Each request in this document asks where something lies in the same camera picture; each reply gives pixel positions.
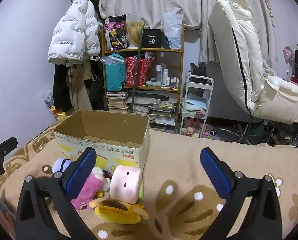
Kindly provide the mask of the white-haired plush doll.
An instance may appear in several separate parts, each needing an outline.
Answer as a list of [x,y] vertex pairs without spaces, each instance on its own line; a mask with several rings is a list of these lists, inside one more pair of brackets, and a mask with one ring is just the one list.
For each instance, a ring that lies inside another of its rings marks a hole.
[[64,172],[73,161],[67,158],[60,158],[52,166],[52,173]]

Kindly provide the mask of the pink plush bear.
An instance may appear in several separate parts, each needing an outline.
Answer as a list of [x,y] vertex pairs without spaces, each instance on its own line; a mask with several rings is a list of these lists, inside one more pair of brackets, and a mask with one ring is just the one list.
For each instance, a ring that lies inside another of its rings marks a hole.
[[82,190],[77,198],[71,200],[71,204],[76,210],[88,209],[89,203],[95,199],[98,188],[95,182],[92,182],[91,174],[84,183]]

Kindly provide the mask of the yellow plush zipper pouch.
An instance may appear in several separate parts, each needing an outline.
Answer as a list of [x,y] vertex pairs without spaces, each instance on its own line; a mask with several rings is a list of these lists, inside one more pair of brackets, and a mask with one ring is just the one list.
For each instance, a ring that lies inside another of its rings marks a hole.
[[132,225],[138,224],[142,219],[148,220],[149,214],[140,204],[129,204],[111,198],[97,198],[89,202],[89,207],[95,215],[106,222]]

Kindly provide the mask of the pink marshmallow plush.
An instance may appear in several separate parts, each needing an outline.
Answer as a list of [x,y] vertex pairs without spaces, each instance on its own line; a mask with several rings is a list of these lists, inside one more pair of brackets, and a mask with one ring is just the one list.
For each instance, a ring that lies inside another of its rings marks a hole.
[[142,170],[140,168],[117,166],[110,182],[110,198],[135,204],[138,201],[141,180]]

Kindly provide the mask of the green tissue pack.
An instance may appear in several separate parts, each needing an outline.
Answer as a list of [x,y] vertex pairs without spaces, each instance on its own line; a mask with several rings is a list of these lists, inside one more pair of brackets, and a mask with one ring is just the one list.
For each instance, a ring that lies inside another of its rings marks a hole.
[[144,179],[142,179],[140,183],[138,199],[139,200],[144,199]]

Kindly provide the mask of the beige hanging coat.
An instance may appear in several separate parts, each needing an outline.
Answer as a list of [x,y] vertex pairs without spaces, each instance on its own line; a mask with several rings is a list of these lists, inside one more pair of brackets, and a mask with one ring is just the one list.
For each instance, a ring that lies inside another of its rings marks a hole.
[[69,95],[74,112],[92,109],[84,83],[87,80],[95,81],[89,60],[83,64],[74,64],[68,67],[67,86],[69,87]]

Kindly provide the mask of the cream padded chair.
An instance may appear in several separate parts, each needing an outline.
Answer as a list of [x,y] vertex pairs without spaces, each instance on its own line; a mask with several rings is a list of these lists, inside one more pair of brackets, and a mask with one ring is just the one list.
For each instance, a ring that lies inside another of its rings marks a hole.
[[247,0],[217,0],[208,23],[227,91],[254,118],[298,123],[298,85],[265,75]]

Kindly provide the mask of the teal gift bag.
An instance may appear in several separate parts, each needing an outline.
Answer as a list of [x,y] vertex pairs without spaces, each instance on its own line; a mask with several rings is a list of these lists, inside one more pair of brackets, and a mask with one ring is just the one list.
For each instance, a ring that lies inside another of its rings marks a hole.
[[120,91],[126,84],[125,58],[116,53],[106,56],[105,75],[107,91]]

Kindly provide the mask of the white rolling cart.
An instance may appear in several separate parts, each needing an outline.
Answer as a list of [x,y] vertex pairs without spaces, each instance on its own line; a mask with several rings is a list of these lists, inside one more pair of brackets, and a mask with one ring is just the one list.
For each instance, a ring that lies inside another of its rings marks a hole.
[[206,120],[213,88],[214,80],[210,77],[189,75],[186,78],[179,134],[199,138],[208,135]]

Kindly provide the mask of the stack of books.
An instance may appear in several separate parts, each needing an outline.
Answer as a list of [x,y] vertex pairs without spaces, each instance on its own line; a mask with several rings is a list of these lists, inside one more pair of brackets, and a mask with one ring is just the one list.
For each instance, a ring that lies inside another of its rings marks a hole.
[[175,126],[178,95],[162,90],[130,89],[106,94],[108,110],[148,115],[152,124]]

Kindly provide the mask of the red gift bag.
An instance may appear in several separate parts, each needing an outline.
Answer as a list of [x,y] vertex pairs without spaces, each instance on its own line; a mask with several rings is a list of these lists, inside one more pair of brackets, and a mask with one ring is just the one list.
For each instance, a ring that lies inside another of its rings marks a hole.
[[126,86],[133,87],[135,76],[137,77],[136,87],[139,88],[147,82],[148,71],[152,67],[153,61],[140,58],[137,63],[137,57],[126,57]]

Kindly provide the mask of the pink desk fan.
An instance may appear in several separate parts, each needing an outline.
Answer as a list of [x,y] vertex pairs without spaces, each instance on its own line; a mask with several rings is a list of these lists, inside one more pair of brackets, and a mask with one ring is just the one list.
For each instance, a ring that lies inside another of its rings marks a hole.
[[291,74],[295,64],[295,53],[290,46],[283,48],[284,60],[287,64],[287,75]]

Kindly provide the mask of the blonde wig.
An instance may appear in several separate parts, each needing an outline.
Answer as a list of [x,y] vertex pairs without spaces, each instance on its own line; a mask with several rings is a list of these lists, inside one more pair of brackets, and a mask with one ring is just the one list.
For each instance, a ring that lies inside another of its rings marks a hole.
[[126,33],[128,40],[128,48],[139,47],[143,26],[146,26],[143,22],[129,22],[127,24]]

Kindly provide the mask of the green pole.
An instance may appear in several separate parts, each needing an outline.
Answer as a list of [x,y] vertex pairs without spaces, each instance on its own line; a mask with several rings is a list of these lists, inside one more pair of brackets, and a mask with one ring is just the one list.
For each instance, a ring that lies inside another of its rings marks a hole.
[[145,29],[145,20],[142,19],[142,22],[143,22],[143,24],[142,24],[142,27],[141,27],[140,40],[139,40],[138,53],[137,53],[137,60],[136,60],[135,68],[134,68],[134,82],[133,82],[132,101],[131,101],[131,108],[130,108],[131,113],[134,112],[135,89],[136,89],[136,86],[137,86],[140,53],[141,53],[141,47],[142,47],[142,38],[143,38],[144,29]]

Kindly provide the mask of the floral curtain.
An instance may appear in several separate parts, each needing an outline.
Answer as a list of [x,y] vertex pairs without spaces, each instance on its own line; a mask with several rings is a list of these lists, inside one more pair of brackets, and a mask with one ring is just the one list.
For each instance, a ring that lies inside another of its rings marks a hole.
[[[183,15],[182,22],[189,30],[199,29],[201,62],[218,62],[214,38],[208,18],[217,0],[100,0],[101,18],[126,15],[129,22],[145,19],[151,28],[161,28],[164,12]],[[247,0],[259,37],[263,58],[277,66],[276,38],[270,0]]]

